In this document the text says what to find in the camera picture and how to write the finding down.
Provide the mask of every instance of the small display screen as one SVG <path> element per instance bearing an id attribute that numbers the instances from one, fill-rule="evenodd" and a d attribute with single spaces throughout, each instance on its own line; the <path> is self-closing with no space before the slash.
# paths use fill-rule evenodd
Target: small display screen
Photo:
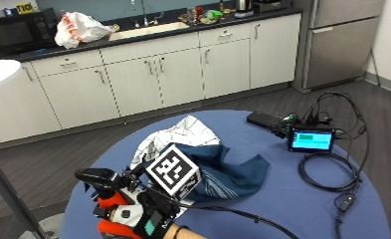
<path id="1" fill-rule="evenodd" d="M 293 133 L 293 148 L 329 150 L 333 143 L 332 131 L 296 131 Z"/>
<path id="2" fill-rule="evenodd" d="M 0 26 L 0 47 L 34 41 L 26 22 Z"/>

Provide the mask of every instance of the black countertop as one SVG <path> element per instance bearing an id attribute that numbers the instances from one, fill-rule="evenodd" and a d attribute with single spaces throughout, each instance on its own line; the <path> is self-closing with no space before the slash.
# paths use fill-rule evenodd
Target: black countertop
<path id="1" fill-rule="evenodd" d="M 187 12 L 187 9 L 180 9 L 180 10 L 174 10 L 167 12 L 166 16 L 168 16 L 168 18 L 166 17 L 164 19 L 160 19 L 159 20 L 160 23 L 168 24 L 172 22 L 176 22 L 178 17 L 186 12 Z M 174 31 L 168 31 L 168 32 L 158 33 L 158 34 L 151 34 L 151 35 L 146 35 L 146 36 L 140 36 L 135 38 L 127 38 L 127 39 L 122 39 L 112 42 L 108 41 L 108 38 L 103 38 L 102 40 L 91 42 L 91 43 L 82 43 L 78 48 L 73 48 L 73 49 L 66 49 L 65 47 L 55 47 L 55 48 L 46 49 L 43 51 L 35 51 L 31 53 L 23 53 L 23 54 L 15 54 L 15 55 L 0 54 L 0 59 L 18 60 L 19 62 L 30 62 L 30 61 L 35 61 L 35 60 L 41 60 L 41 59 L 46 59 L 51 57 L 63 56 L 67 54 L 81 53 L 85 51 L 91 51 L 91 50 L 114 47 L 114 46 L 119 46 L 119 45 L 124 45 L 130 43 L 143 42 L 143 41 L 154 40 L 163 37 L 170 37 L 170 36 L 176 36 L 180 34 L 204 31 L 208 29 L 221 28 L 221 27 L 269 19 L 269 18 L 283 17 L 283 16 L 288 16 L 301 12 L 303 10 L 299 8 L 287 8 L 287 9 L 272 11 L 272 12 L 255 13 L 253 16 L 248 18 L 241 18 L 241 19 L 236 19 L 233 17 L 233 13 L 231 13 L 224 15 L 224 20 L 211 25 L 195 25 L 186 29 L 179 29 L 179 30 L 174 30 Z M 148 15 L 148 18 L 154 19 L 155 15 L 156 14 Z M 139 16 L 135 18 L 139 20 L 140 24 L 142 23 L 144 24 L 144 21 L 143 21 L 144 17 Z M 115 23 L 120 25 L 122 27 L 120 31 L 131 30 L 131 27 L 134 27 L 134 23 L 130 21 L 130 18 L 103 22 L 104 25 L 112 25 Z"/>

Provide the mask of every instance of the refrigerator door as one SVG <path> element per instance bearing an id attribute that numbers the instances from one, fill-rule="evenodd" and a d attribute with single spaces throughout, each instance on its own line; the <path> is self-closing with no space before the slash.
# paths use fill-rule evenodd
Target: refrigerator door
<path id="1" fill-rule="evenodd" d="M 385 0 L 316 0 L 310 28 L 380 16 Z"/>
<path id="2" fill-rule="evenodd" d="M 364 76 L 378 18 L 309 31 L 304 88 Z"/>

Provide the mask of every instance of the blue tablecloth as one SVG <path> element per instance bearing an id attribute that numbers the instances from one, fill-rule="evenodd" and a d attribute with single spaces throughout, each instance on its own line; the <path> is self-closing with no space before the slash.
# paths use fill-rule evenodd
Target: blue tablecloth
<path id="1" fill-rule="evenodd" d="M 241 164 L 261 154 L 271 168 L 261 190 L 252 196 L 215 205 L 244 210 L 287 227 L 300 238 L 326 239 L 334 236 L 334 199 L 340 195 L 309 186 L 300 178 L 297 168 L 304 153 L 289 152 L 287 140 L 245 121 L 249 112 L 208 111 L 192 114 L 212 129 L 221 143 L 231 148 L 227 162 Z M 124 138 L 104 153 L 94 167 L 108 167 L 118 172 L 131 164 L 136 149 L 148 135 L 172 127 L 187 115 L 164 119 Z M 334 152 L 345 155 L 336 146 Z M 322 184 L 338 186 L 346 182 L 346 170 L 329 159 L 313 159 L 306 166 L 310 176 Z M 386 214 L 374 186 L 362 175 L 357 201 L 344 216 L 342 238 L 391 238 Z M 61 232 L 62 239 L 100 239 L 99 219 L 93 211 L 97 203 L 85 192 L 81 182 L 73 192 Z M 211 239 L 288 238 L 277 229 L 228 212 L 191 209 L 178 221 Z"/>

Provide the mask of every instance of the stainless steel refrigerator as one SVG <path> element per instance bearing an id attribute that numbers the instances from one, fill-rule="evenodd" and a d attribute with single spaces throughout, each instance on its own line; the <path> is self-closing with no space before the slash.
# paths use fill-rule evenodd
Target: stainless steel refrigerator
<path id="1" fill-rule="evenodd" d="M 304 93 L 365 74 L 385 0 L 293 0 L 304 9 L 296 79 Z"/>

